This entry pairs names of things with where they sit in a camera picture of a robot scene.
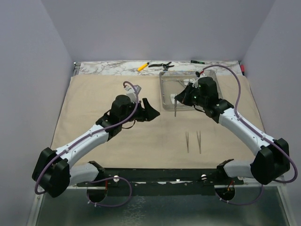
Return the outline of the curved steel clamp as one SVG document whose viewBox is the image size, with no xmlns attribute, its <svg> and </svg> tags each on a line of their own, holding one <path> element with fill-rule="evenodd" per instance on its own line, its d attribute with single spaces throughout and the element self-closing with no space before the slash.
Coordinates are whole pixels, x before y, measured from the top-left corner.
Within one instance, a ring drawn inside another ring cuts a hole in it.
<svg viewBox="0 0 301 226">
<path fill-rule="evenodd" d="M 176 112 L 177 112 L 177 100 L 174 99 L 174 117 L 176 117 Z"/>
</svg>

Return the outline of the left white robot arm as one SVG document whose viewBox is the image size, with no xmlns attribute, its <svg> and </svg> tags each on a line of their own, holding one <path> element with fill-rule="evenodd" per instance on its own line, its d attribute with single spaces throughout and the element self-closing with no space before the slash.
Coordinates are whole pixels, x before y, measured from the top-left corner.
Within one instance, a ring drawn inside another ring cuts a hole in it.
<svg viewBox="0 0 301 226">
<path fill-rule="evenodd" d="M 89 181 L 94 186 L 100 185 L 104 179 L 101 166 L 94 162 L 76 166 L 76 162 L 121 132 L 124 123 L 152 121 L 159 115 L 146 98 L 131 101 L 126 95 L 118 95 L 111 109 L 83 135 L 55 150 L 48 147 L 40 153 L 32 173 L 35 193 L 40 194 L 38 188 L 41 187 L 55 198 L 75 184 Z"/>
</svg>

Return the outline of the beige surgical wrap cloth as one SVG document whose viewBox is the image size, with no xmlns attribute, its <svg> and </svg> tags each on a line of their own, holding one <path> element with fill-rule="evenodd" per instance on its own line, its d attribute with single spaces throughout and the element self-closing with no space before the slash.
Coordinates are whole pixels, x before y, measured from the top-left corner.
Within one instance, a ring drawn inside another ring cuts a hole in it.
<svg viewBox="0 0 301 226">
<path fill-rule="evenodd" d="M 128 123 L 110 141 L 96 147 L 78 164 L 95 161 L 105 168 L 215 168 L 221 162 L 253 161 L 254 154 L 232 132 L 204 113 L 164 110 L 157 75 L 77 75 L 71 79 L 55 130 L 52 149 L 72 142 L 88 131 L 125 93 L 123 82 L 141 86 L 160 116 L 150 122 Z M 185 132 L 189 132 L 187 153 Z M 199 153 L 197 131 L 201 131 Z"/>
</svg>

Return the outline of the steel tweezers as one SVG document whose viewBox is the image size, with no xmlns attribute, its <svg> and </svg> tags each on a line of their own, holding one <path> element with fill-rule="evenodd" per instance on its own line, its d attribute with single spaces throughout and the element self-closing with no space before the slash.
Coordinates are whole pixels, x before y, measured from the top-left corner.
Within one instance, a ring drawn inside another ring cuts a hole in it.
<svg viewBox="0 0 301 226">
<path fill-rule="evenodd" d="M 186 146 L 187 146 L 187 153 L 189 153 L 189 132 L 185 132 L 185 138 L 186 138 Z"/>
<path fill-rule="evenodd" d="M 199 153 L 201 154 L 201 131 L 197 131 L 197 139 L 198 139 L 198 148 L 199 148 Z"/>
</svg>

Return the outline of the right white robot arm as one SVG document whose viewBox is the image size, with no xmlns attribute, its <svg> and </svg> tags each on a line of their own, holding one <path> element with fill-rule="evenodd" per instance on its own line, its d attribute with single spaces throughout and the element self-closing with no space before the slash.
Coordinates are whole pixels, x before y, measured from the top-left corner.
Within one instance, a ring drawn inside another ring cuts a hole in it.
<svg viewBox="0 0 301 226">
<path fill-rule="evenodd" d="M 242 117 L 230 102 L 219 98 L 212 78 L 189 82 L 174 99 L 186 106 L 201 107 L 206 116 L 231 131 L 254 154 L 252 162 L 230 159 L 219 164 L 216 172 L 219 183 L 227 184 L 235 177 L 245 177 L 267 185 L 290 169 L 288 143 L 265 134 Z"/>
</svg>

